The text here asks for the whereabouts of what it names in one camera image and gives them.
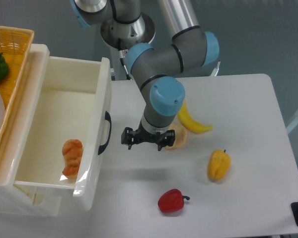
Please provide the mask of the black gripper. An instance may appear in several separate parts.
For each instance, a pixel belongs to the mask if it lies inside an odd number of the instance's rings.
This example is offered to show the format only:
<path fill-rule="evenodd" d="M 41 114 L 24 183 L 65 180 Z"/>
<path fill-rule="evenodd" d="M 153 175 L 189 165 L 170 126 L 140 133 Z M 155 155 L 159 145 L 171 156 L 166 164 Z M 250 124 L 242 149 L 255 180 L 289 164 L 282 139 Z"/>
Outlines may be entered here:
<path fill-rule="evenodd" d="M 172 147 L 175 141 L 175 130 L 167 130 L 164 133 L 156 131 L 154 134 L 147 132 L 143 127 L 139 127 L 137 130 L 133 130 L 130 127 L 126 127 L 121 135 L 121 144 L 127 145 L 128 150 L 131 150 L 135 144 L 144 142 L 157 144 L 158 151 L 161 151 L 164 147 Z"/>

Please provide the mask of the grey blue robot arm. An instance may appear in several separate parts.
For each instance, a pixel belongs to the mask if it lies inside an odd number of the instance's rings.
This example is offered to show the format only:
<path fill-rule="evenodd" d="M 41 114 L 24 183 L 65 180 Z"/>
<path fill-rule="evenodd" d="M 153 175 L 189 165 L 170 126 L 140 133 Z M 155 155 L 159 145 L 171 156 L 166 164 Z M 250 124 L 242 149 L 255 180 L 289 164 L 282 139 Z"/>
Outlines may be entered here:
<path fill-rule="evenodd" d="M 172 40 L 163 50 L 151 46 L 154 23 L 138 0 L 73 0 L 71 6 L 81 26 L 101 24 L 103 41 L 117 52 L 115 71 L 135 80 L 146 103 L 139 127 L 125 128 L 122 144 L 172 146 L 176 135 L 170 124 L 185 98 L 175 76 L 214 62 L 219 56 L 216 36 L 201 30 L 188 0 L 159 2 Z"/>

